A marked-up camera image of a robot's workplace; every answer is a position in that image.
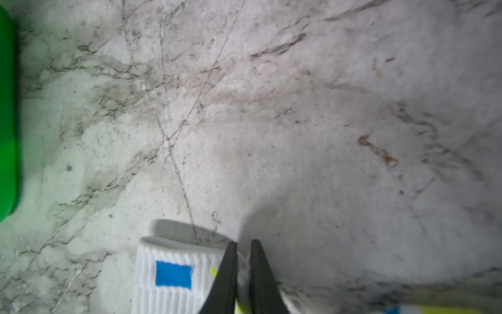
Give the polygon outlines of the green plastic basket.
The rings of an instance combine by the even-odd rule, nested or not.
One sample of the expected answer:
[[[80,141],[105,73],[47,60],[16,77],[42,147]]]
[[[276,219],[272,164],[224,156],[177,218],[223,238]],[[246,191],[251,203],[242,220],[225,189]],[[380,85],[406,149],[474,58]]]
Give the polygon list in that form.
[[[11,215],[20,191],[20,157],[17,111],[16,28],[1,7],[1,220]]]

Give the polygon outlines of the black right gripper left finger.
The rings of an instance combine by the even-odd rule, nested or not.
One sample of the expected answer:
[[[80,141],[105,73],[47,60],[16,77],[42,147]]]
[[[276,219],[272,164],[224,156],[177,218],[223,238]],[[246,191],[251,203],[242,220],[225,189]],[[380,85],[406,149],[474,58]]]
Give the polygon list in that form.
[[[237,244],[229,242],[200,314],[234,314],[238,276]]]

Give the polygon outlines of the white sock blue yellow patches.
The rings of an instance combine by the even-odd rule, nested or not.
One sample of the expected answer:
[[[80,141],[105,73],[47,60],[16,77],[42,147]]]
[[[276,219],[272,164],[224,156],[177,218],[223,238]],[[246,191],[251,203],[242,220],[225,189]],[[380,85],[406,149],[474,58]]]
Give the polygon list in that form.
[[[132,313],[199,313],[213,286],[225,250],[160,237],[142,238],[136,258]],[[252,313],[250,254],[244,256],[237,251],[237,255],[235,313]],[[281,292],[279,286],[278,290],[288,311],[299,313],[294,301]]]

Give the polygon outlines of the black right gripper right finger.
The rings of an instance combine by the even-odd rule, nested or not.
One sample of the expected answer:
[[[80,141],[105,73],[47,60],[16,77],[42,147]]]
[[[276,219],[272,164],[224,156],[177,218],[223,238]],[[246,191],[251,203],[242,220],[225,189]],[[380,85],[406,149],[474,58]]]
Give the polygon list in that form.
[[[253,239],[250,249],[250,305],[254,314],[289,314],[264,248]]]

